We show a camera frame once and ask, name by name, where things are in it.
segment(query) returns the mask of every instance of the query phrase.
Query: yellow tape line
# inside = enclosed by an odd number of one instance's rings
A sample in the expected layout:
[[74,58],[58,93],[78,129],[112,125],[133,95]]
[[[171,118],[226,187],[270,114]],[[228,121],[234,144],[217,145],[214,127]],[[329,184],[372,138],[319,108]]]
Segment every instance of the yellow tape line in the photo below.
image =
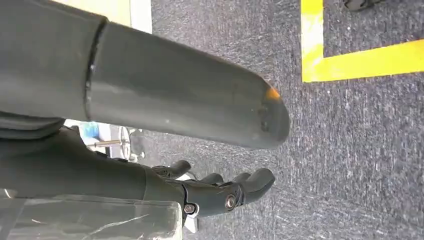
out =
[[302,81],[424,72],[424,39],[324,57],[324,0],[301,0]]

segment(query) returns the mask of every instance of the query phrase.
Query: prosthetic hand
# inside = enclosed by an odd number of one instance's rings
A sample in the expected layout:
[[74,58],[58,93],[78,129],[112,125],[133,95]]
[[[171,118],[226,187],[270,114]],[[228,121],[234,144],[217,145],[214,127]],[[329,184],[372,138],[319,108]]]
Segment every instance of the prosthetic hand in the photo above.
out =
[[112,159],[62,127],[64,119],[98,121],[274,148],[290,120],[260,76],[48,0],[2,1],[0,35],[0,188],[17,198],[172,201],[185,216],[210,216],[258,200],[273,184],[267,169],[230,182],[218,174],[178,181],[186,162],[150,168]]

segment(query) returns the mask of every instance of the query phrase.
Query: gray carpet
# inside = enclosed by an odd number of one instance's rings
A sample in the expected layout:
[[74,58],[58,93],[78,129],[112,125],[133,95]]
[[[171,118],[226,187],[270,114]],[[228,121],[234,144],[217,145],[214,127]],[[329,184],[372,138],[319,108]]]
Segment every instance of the gray carpet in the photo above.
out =
[[[356,13],[340,2],[325,1],[326,56],[424,39],[423,0]],[[138,136],[148,165],[276,175],[263,200],[203,218],[185,239],[424,239],[424,73],[302,83],[299,0],[152,0],[152,18],[154,34],[261,74],[292,118],[289,140],[272,150]]]

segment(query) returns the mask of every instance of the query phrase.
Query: bolt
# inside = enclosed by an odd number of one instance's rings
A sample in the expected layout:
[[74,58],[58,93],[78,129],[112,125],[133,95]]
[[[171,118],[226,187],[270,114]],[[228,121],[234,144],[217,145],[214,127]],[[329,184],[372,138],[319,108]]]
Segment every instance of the bolt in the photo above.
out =
[[236,206],[236,197],[232,194],[228,195],[225,200],[225,207],[232,210]]
[[184,213],[194,214],[196,212],[196,206],[193,204],[187,204],[184,206]]

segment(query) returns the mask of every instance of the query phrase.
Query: orange spot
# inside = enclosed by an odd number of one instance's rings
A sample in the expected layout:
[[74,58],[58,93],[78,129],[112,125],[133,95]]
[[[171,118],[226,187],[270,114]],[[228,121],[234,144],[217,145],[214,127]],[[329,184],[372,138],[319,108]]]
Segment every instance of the orange spot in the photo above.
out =
[[266,91],[265,98],[272,99],[272,100],[279,100],[280,94],[277,92],[275,88],[271,87]]

